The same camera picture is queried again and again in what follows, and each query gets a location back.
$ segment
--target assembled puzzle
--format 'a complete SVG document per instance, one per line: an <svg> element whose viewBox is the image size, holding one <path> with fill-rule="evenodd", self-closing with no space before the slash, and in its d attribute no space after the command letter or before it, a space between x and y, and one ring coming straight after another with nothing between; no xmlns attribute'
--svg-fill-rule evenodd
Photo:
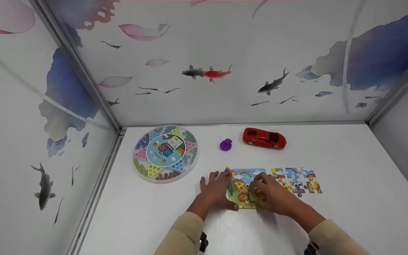
<svg viewBox="0 0 408 255"><path fill-rule="evenodd" d="M297 168L272 168L270 171L283 187L298 197L306 193L322 194L314 170L300 169L298 171ZM255 202L259 198L253 190L249 189L249 186L254 177L261 172L267 173L265 168L231 169L232 179L227 190L228 199L238 204L241 209L256 208Z"/></svg>

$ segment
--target beige sleeve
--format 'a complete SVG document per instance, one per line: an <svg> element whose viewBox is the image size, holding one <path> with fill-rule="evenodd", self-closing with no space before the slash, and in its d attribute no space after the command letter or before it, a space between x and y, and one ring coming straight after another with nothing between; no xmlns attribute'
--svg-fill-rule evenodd
<svg viewBox="0 0 408 255"><path fill-rule="evenodd" d="M203 224L199 216L186 211L176 219L154 255L196 255Z"/></svg>
<svg viewBox="0 0 408 255"><path fill-rule="evenodd" d="M325 220L309 233L310 241L322 255L369 255L332 220Z"/></svg>

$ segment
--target cartoon picture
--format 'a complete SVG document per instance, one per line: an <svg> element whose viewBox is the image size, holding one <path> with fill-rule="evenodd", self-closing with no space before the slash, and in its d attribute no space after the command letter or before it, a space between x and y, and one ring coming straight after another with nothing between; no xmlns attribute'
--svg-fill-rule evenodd
<svg viewBox="0 0 408 255"><path fill-rule="evenodd" d="M240 209L256 208L255 202L258 196L255 190L249 189L249 186L254 176L261 172L266 173L266 170L263 168L232 169L232 179L227 191L228 199L238 204Z"/></svg>

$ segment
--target person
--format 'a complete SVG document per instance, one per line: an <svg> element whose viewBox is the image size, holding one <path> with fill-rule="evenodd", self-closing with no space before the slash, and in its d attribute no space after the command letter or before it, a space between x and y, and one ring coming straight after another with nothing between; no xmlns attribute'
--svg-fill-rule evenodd
<svg viewBox="0 0 408 255"><path fill-rule="evenodd" d="M237 211L236 203L226 198L226 189L232 176L230 169L211 172L209 182L201 177L201 193L187 211L177 218L154 255L196 255L203 231L204 220L211 209ZM310 205L280 185L272 175L260 173L254 177L250 189L262 197L256 207L295 220L308 234L310 244L305 254L369 255L369 252L353 240L332 220L325 219Z"/></svg>

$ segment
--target pink petal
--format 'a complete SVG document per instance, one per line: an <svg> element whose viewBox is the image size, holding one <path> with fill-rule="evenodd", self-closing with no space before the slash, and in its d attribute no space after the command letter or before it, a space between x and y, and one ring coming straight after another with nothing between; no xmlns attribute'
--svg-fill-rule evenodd
<svg viewBox="0 0 408 255"><path fill-rule="evenodd" d="M108 76L100 82L99 86L102 87L122 87L131 81L133 77L123 77L123 76Z"/></svg>
<svg viewBox="0 0 408 255"><path fill-rule="evenodd" d="M160 65L164 65L166 63L168 63L168 60L165 60L163 58L156 58L156 59L151 59L149 60L146 65L148 66L152 66L152 67L158 67Z"/></svg>
<svg viewBox="0 0 408 255"><path fill-rule="evenodd" d="M207 0L201 0L201 1L190 1L190 6L193 6L193 5L199 4L200 2L205 2L205 1L207 1Z"/></svg>
<svg viewBox="0 0 408 255"><path fill-rule="evenodd" d="M128 37L138 41L155 40L164 35L170 28L168 24L160 24L157 29L146 29L135 24L123 24L119 27Z"/></svg>
<svg viewBox="0 0 408 255"><path fill-rule="evenodd" d="M34 10L20 0L0 0L0 34L27 31L34 22Z"/></svg>

